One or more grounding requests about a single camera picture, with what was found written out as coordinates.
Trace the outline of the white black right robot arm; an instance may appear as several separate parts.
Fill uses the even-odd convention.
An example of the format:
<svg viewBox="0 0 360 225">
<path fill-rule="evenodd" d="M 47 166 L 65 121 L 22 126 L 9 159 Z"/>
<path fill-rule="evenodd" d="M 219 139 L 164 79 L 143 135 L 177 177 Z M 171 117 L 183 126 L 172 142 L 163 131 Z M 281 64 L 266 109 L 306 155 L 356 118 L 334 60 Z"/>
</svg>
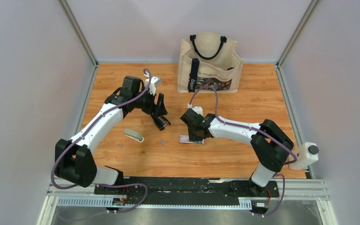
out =
<svg viewBox="0 0 360 225">
<path fill-rule="evenodd" d="M 180 119 L 186 124 L 188 137 L 192 142 L 207 138 L 226 138 L 252 147 L 259 160 L 248 184 L 248 189 L 254 196 L 265 193 L 270 179 L 288 163 L 289 156 L 294 156 L 293 141 L 269 119 L 262 123 L 244 123 L 212 113 L 202 116 L 192 108 L 187 109 Z"/>
</svg>

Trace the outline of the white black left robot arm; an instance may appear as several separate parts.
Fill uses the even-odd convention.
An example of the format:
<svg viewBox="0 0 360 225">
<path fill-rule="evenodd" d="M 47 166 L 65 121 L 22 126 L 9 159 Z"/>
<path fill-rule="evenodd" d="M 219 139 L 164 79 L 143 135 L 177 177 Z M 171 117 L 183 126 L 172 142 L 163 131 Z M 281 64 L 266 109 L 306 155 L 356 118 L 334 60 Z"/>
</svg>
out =
<svg viewBox="0 0 360 225">
<path fill-rule="evenodd" d="M 144 71 L 146 80 L 126 76 L 123 84 L 103 104 L 98 114 L 84 129 L 69 140 L 60 139 L 55 145 L 55 163 L 51 180 L 62 178 L 72 183 L 71 187 L 88 187 L 91 184 L 106 185 L 112 194 L 120 194 L 125 182 L 117 169 L 97 166 L 93 154 L 109 131 L 134 109 L 150 115 L 159 130 L 169 121 L 164 105 L 164 95 L 156 94 L 161 78 Z"/>
</svg>

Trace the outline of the black stapler base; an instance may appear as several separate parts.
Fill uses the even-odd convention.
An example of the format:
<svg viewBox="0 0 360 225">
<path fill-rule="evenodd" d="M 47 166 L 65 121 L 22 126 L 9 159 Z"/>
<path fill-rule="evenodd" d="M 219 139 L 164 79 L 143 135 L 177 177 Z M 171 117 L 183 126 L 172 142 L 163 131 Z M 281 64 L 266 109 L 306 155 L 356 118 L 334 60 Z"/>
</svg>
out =
<svg viewBox="0 0 360 225">
<path fill-rule="evenodd" d="M 152 119 L 160 131 L 164 130 L 167 125 L 171 125 L 171 122 L 165 116 L 152 116 Z"/>
</svg>

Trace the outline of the red staples box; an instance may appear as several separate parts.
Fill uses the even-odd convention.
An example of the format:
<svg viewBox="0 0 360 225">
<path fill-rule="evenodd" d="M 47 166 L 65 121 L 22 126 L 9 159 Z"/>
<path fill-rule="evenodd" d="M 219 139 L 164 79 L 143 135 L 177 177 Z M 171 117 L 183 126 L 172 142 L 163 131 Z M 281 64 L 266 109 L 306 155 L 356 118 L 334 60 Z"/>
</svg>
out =
<svg viewBox="0 0 360 225">
<path fill-rule="evenodd" d="M 188 144 L 204 144 L 204 140 L 202 141 L 191 141 L 188 135 L 180 135 L 179 143 L 188 143 Z"/>
</svg>

